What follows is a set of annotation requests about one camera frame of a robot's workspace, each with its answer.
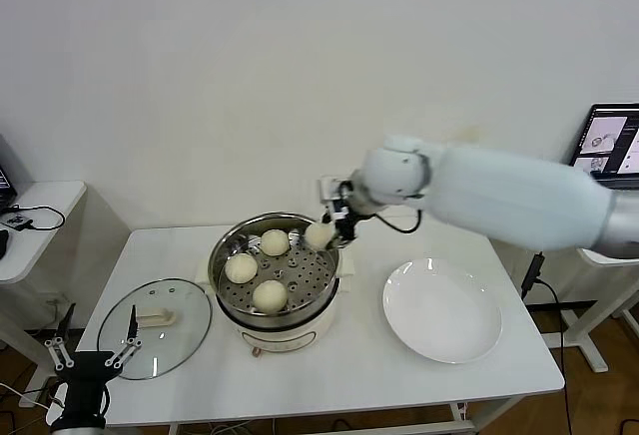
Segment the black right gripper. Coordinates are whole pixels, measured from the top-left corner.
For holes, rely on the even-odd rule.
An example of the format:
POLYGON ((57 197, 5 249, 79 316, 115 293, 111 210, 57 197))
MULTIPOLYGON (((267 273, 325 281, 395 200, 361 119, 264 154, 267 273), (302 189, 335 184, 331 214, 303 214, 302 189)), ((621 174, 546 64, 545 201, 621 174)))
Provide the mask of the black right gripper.
POLYGON ((335 229, 333 235, 326 245, 327 250, 343 249, 356 240, 355 227, 365 220, 373 218, 373 215, 366 215, 358 212, 352 203, 348 201, 352 183, 339 183, 337 186, 338 200, 334 204, 333 210, 326 208, 320 218, 323 224, 333 224, 335 229))

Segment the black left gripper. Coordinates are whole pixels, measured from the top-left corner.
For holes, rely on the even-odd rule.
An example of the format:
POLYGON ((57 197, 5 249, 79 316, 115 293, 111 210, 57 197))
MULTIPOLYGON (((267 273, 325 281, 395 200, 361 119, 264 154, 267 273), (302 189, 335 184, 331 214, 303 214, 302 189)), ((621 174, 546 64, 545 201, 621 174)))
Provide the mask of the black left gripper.
POLYGON ((75 310, 71 303, 52 338, 44 342, 59 379, 67 385, 64 408, 59 420, 105 420, 110 398, 103 401, 107 383, 117 378, 122 368, 141 348, 138 337, 136 305, 131 307, 126 338, 116 351, 80 351, 72 357, 66 348, 69 327, 75 310))

